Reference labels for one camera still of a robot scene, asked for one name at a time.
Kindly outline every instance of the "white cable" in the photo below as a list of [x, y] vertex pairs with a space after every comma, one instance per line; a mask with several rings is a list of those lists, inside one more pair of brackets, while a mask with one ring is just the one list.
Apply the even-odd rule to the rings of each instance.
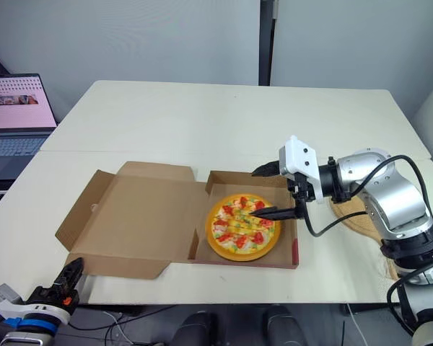
[[123, 337], [125, 337], [125, 340], [127, 340], [127, 341], [130, 343], [130, 345], [134, 345], [135, 343], [134, 343], [133, 341], [131, 341], [131, 340], [130, 340], [126, 335], [125, 335], [125, 333], [123, 332], [121, 326], [118, 325], [118, 320], [114, 317], [114, 315], [109, 314], [107, 311], [103, 311], [103, 313], [106, 314], [106, 315], [108, 315], [108, 316], [110, 316], [110, 317], [112, 317], [112, 319], [115, 321], [115, 325], [117, 326], [119, 332], [123, 335]]
[[349, 313], [350, 313], [350, 315], [351, 315], [351, 319], [353, 320], [353, 323], [354, 323], [354, 325], [356, 326], [356, 329], [358, 329], [358, 332], [359, 332], [360, 335], [361, 335], [362, 341], [364, 341], [364, 344], [365, 344], [366, 346], [369, 346], [369, 345], [367, 344], [367, 340], [366, 340], [366, 338], [364, 337], [364, 334], [362, 334], [361, 328], [359, 328], [359, 325], [358, 325], [358, 323], [356, 322], [356, 319], [354, 319], [353, 311], [351, 311], [351, 307], [350, 307], [350, 305], [349, 305], [348, 303], [346, 303], [346, 306], [348, 306], [348, 310], [349, 310]]

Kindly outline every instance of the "laptop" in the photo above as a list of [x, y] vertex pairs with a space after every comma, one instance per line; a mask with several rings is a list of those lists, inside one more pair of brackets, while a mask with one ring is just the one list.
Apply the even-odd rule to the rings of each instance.
[[16, 179], [55, 128], [38, 74], [0, 76], [0, 179]]

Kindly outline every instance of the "orange plate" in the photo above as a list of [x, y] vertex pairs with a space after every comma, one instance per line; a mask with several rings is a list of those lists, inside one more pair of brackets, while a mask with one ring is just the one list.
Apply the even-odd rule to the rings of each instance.
[[257, 200], [261, 200], [263, 203], [265, 203], [266, 207], [273, 206], [270, 202], [268, 202], [264, 198], [257, 196], [257, 195], [254, 195], [252, 193], [239, 193], [237, 195], [230, 195], [230, 196], [223, 198], [222, 200], [220, 200], [217, 204], [215, 204], [213, 206], [213, 208], [210, 210], [209, 214], [207, 215], [207, 220], [205, 222], [205, 231], [207, 234], [207, 241], [209, 242], [211, 248], [217, 254], [219, 254], [221, 257], [226, 258], [227, 260], [238, 261], [238, 262], [253, 261], [253, 260], [256, 260], [257, 258], [264, 256], [274, 247], [274, 245], [276, 245], [276, 242], [279, 239], [279, 234], [281, 234], [281, 221], [274, 221], [274, 235], [273, 235], [273, 237], [271, 238], [269, 243], [267, 243], [267, 245], [264, 248], [260, 249], [257, 252], [253, 252], [251, 254], [234, 254], [231, 251], [225, 249], [224, 247], [221, 247], [217, 243], [216, 239], [214, 238], [214, 236], [211, 232], [211, 223], [214, 220], [214, 216], [218, 213], [219, 209], [225, 203], [227, 203], [230, 200], [235, 200], [235, 199], [241, 198], [242, 196], [252, 197], [252, 198], [256, 198]]

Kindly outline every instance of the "laptop keyboard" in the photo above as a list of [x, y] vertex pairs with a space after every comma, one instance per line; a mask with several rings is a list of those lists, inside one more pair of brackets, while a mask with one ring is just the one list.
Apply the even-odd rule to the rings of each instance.
[[35, 155], [46, 138], [0, 139], [0, 156]]

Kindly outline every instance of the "cardboard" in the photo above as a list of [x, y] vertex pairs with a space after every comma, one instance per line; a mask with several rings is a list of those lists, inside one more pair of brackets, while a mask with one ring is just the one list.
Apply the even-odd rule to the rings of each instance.
[[205, 184], [194, 181], [190, 167], [127, 162], [117, 174], [95, 172], [56, 237], [70, 251], [67, 262], [83, 257], [90, 275], [152, 279], [171, 262], [295, 268], [294, 221], [283, 222], [276, 246], [252, 262], [228, 261], [207, 244], [208, 210], [241, 192], [280, 208], [291, 203], [284, 178], [212, 171]]

